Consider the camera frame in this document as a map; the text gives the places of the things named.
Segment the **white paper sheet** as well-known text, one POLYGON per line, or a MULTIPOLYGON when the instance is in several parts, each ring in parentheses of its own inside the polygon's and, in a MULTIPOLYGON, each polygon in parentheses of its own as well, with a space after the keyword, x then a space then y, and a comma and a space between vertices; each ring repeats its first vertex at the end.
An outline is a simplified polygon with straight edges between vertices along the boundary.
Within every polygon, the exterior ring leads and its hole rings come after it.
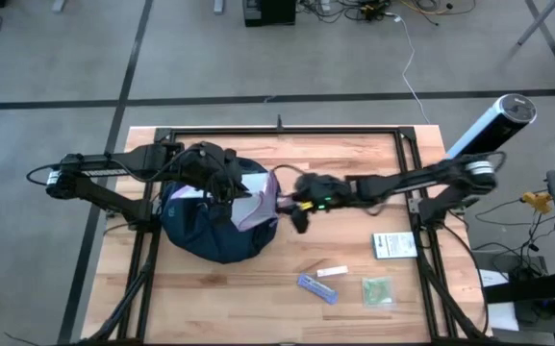
MULTIPOLYGON (((479 270, 483 287, 506 284, 507 278, 502 272, 480 269, 479 270)), ((519 331, 515 304, 508 303, 492 303, 489 304, 490 327, 505 331, 519 331)))

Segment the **black computer tower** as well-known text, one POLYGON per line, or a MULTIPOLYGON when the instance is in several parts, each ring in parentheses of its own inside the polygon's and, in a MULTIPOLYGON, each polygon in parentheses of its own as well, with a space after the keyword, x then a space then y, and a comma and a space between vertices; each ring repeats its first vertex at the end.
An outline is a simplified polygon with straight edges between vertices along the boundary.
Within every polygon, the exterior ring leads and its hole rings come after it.
POLYGON ((297 0, 242 0, 246 27, 294 25, 297 0))

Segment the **black white cylindrical tower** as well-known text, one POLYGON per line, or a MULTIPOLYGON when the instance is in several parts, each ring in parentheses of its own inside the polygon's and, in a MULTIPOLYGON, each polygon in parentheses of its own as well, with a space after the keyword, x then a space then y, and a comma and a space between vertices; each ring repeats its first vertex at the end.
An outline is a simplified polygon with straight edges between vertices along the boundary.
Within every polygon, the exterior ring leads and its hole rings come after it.
POLYGON ((493 152, 537 118, 533 102, 520 94, 499 97, 450 147, 446 155, 493 152))

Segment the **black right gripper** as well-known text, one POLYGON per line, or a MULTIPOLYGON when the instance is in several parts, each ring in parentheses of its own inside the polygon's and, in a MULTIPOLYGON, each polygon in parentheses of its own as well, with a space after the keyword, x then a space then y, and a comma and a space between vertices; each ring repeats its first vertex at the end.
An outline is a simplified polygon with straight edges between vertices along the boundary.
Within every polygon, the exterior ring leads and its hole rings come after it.
MULTIPOLYGON (((295 181, 295 192, 279 196, 280 201, 312 202, 314 207, 307 211, 331 210, 354 206, 354 194, 350 184, 330 175, 305 173, 295 181)), ((299 212, 296 204, 279 208, 282 214, 299 212)))

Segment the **yellow clamp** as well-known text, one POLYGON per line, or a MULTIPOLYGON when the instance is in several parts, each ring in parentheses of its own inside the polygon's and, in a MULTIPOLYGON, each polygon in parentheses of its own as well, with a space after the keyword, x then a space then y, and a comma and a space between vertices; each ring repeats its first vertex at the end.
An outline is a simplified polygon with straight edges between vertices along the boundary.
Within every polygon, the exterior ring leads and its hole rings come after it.
POLYGON ((522 194, 520 201, 532 207, 536 212, 547 214, 551 212, 549 203, 552 196, 548 192, 532 192, 528 191, 522 194))

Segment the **grey table leg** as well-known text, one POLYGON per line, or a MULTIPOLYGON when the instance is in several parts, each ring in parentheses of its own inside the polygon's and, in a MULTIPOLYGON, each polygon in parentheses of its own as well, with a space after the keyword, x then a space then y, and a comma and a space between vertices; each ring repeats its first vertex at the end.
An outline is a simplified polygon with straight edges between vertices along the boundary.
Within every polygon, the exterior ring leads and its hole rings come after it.
POLYGON ((552 14, 555 10, 555 0, 548 0, 546 6, 542 10, 536 8, 535 0, 524 0, 525 4, 533 15, 533 21, 525 29, 525 31, 520 35, 517 40, 517 45, 523 45, 538 29, 542 27, 545 20, 552 14))

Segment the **black aluminium table frame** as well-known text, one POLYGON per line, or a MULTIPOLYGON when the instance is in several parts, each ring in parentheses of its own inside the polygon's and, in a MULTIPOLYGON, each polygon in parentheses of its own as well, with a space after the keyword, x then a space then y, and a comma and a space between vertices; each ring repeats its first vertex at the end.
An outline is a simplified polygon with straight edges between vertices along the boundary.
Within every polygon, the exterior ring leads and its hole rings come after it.
MULTIPOLYGON (((275 170, 291 191, 299 170, 343 177, 391 175, 440 161, 438 127, 251 126, 213 129, 207 140, 275 170)), ((287 217, 253 258, 219 264, 162 237, 148 309, 133 303, 128 334, 145 323, 148 343, 419 343, 460 333, 437 293, 422 289, 414 259, 377 259, 376 233, 410 229, 403 195, 380 214, 333 210, 311 216, 305 234, 287 217)))

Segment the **blue printed packet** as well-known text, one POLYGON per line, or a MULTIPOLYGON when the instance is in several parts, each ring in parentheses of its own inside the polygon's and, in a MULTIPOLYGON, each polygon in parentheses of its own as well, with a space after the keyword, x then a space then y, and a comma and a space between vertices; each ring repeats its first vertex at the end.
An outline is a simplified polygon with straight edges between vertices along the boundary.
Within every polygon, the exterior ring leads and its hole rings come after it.
POLYGON ((339 294, 336 290, 306 273, 301 273, 298 276, 297 285, 312 292, 329 305, 334 305, 339 300, 339 294))

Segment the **green item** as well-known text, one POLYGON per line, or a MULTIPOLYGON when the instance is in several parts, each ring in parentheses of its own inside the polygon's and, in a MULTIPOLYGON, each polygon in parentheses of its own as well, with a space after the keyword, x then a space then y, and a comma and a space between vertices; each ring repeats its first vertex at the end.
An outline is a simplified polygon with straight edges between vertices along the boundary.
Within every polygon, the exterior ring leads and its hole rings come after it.
POLYGON ((375 308, 395 302, 390 277, 362 278, 363 303, 375 308))

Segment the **navy blue backpack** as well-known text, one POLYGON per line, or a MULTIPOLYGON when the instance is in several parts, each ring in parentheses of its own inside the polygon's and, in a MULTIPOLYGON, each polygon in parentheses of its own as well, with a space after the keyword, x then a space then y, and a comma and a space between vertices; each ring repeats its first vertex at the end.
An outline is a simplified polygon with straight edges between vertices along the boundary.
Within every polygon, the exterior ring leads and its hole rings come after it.
MULTIPOLYGON (((243 174, 272 172, 250 159, 240 158, 238 162, 241 183, 243 174)), ((199 202, 169 200, 170 195, 184 185, 170 183, 162 194, 160 221, 174 245, 204 260, 231 263, 256 257, 275 237, 278 215, 246 232, 239 232, 230 216, 219 220, 215 210, 199 202)), ((236 198, 225 192, 225 202, 220 205, 230 206, 236 198)))

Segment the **small white stick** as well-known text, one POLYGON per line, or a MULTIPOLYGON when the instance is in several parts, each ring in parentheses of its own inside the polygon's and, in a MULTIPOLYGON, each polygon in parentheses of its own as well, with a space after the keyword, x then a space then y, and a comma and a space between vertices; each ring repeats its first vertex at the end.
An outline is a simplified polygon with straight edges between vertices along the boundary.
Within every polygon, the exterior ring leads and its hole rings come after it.
POLYGON ((315 275, 318 278, 326 278, 332 276, 345 275, 349 272, 347 265, 333 266, 328 268, 317 269, 315 275))

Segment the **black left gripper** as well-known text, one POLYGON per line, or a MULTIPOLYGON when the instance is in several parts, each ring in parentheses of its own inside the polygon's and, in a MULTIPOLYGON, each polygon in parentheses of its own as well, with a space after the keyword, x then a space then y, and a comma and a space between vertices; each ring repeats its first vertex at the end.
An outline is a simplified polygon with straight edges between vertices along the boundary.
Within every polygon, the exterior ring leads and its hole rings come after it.
POLYGON ((237 152, 208 141, 192 144, 179 155, 179 181, 211 192, 214 204, 225 202, 225 192, 231 197, 251 196, 240 182, 237 152))

